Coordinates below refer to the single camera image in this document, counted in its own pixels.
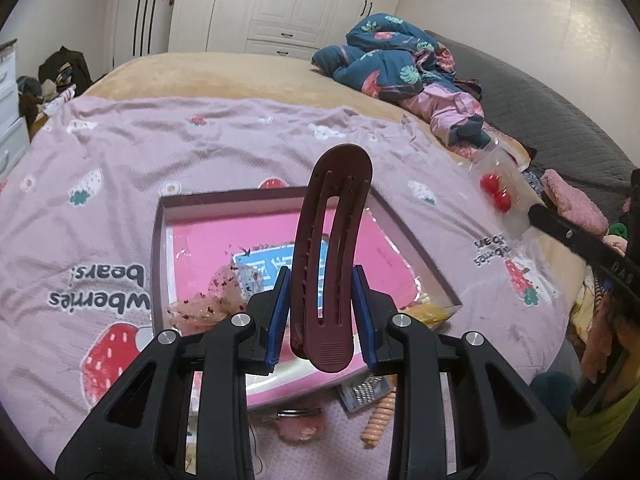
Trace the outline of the green sleeve right forearm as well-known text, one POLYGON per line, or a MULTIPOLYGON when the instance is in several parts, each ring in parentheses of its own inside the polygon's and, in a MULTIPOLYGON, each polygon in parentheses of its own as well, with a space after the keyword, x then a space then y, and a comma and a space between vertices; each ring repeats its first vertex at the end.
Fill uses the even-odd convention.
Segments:
POLYGON ((639 396, 639 386, 635 386, 626 396, 599 413, 579 416, 570 410, 567 416, 570 443, 587 468, 600 460, 615 441, 638 404, 639 396))

